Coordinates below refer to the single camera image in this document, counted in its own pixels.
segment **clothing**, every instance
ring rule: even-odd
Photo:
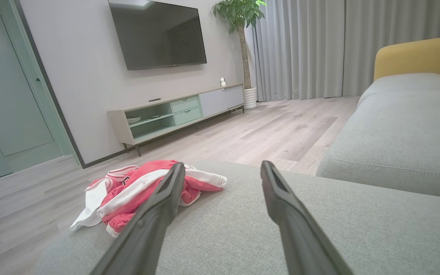
[[[132,165],[108,172],[86,188],[86,207],[70,230],[103,221],[108,224],[107,231],[117,237],[175,163],[175,160],[155,160],[141,167]],[[191,205],[201,191],[221,191],[227,183],[225,176],[199,171],[190,165],[185,165],[185,169],[181,206]]]

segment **white plant pot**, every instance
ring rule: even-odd
[[[257,87],[244,90],[244,109],[249,110],[257,107]]]

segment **tv screen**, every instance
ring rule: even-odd
[[[206,63],[198,9],[108,0],[128,70]]]

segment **wooden floor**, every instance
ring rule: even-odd
[[[149,160],[216,159],[314,175],[359,97],[261,103],[221,115],[87,169],[61,157],[0,178],[0,275],[31,274],[42,250],[84,209],[84,188],[106,172]]]

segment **sofa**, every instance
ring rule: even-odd
[[[440,38],[377,53],[374,82],[316,175],[440,196]]]
[[[180,207],[156,273],[288,273],[260,167],[191,164],[228,184]],[[381,49],[319,176],[281,173],[355,275],[440,274],[440,39]],[[88,275],[113,240],[104,224],[68,232],[34,273]]]
[[[180,207],[156,274],[287,274],[260,167],[215,160],[192,165],[228,183]],[[440,274],[440,197],[281,173],[354,274]],[[88,275],[112,242],[103,224],[69,232],[42,254],[35,274]]]

